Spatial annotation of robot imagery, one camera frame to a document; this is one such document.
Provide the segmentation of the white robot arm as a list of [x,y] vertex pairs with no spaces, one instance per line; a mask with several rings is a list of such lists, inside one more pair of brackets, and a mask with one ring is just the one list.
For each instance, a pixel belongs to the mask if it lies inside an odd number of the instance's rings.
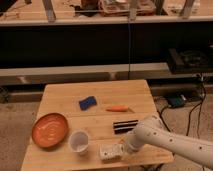
[[145,144],[169,150],[213,170],[213,142],[168,132],[158,116],[139,121],[124,139],[128,153],[138,152]]

